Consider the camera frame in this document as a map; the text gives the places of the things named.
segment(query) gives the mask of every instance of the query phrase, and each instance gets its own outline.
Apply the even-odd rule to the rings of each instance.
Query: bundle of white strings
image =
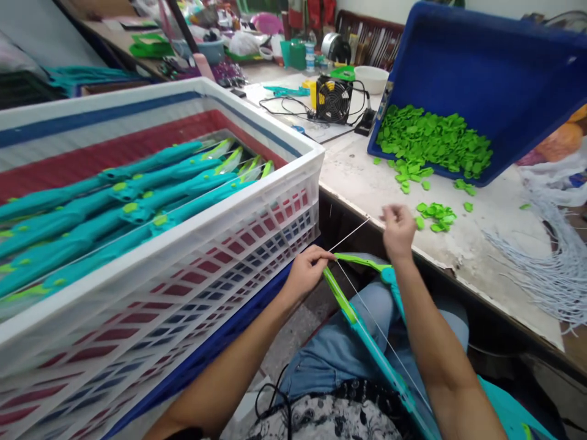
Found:
[[[527,188],[534,213],[553,229],[557,249],[546,258],[528,255],[497,233],[484,231],[487,239],[517,269],[510,278],[524,289],[542,310],[569,324],[566,332],[587,323],[587,246],[560,210],[540,189]]]

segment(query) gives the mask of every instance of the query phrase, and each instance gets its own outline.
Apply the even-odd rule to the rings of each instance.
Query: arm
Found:
[[[310,246],[296,257],[283,289],[247,329],[182,392],[144,440],[163,440],[189,427],[218,438],[237,409],[273,339],[320,280],[334,255]]]
[[[467,354],[414,264],[416,223],[409,209],[392,205],[383,214],[383,241],[396,270],[410,346],[443,438],[506,439]]]

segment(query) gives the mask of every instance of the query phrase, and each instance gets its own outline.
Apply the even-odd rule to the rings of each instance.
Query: fan grille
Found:
[[[351,83],[329,80],[317,90],[316,113],[333,123],[346,123],[350,112]]]

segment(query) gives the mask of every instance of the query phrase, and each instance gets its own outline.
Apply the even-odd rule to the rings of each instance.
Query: pink bottle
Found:
[[[208,64],[208,60],[203,54],[194,54],[194,61],[196,62],[196,66],[198,66],[200,75],[210,79],[211,81],[216,82],[214,74],[212,73],[212,69],[210,68],[210,64]]]

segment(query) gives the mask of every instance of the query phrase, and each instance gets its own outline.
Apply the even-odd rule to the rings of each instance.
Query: white plastic crate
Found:
[[[1,323],[0,439],[112,427],[315,240],[323,160],[205,79],[0,112],[1,199],[219,130],[278,169]]]

